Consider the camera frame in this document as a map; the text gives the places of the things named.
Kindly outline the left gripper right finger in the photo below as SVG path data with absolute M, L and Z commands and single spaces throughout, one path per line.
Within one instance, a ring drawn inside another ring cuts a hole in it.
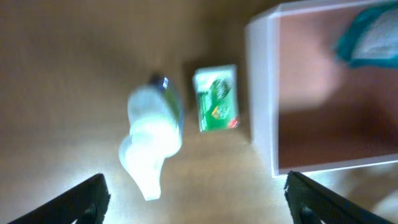
M 287 174 L 284 191 L 294 224 L 389 223 L 300 172 Z

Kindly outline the teal mouthwash bottle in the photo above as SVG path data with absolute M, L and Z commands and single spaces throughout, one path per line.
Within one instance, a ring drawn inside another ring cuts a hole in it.
M 397 1 L 361 11 L 338 39 L 335 53 L 351 68 L 397 68 Z

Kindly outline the green Dettol soap box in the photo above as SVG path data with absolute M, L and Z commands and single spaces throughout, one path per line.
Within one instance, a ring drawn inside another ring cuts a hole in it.
M 237 66 L 234 64 L 195 70 L 192 82 L 202 133 L 233 129 L 238 126 L 236 75 Z

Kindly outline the clear dark liquid bottle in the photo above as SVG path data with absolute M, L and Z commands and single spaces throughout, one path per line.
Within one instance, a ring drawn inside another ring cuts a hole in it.
M 161 196 L 164 161 L 181 149 L 185 110 L 177 88 L 155 73 L 136 88 L 127 101 L 129 133 L 119 147 L 119 160 L 144 200 Z

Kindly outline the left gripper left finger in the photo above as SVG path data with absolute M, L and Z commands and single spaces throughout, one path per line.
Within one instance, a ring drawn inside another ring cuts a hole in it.
M 104 175 L 95 174 L 9 224 L 102 224 L 110 198 Z

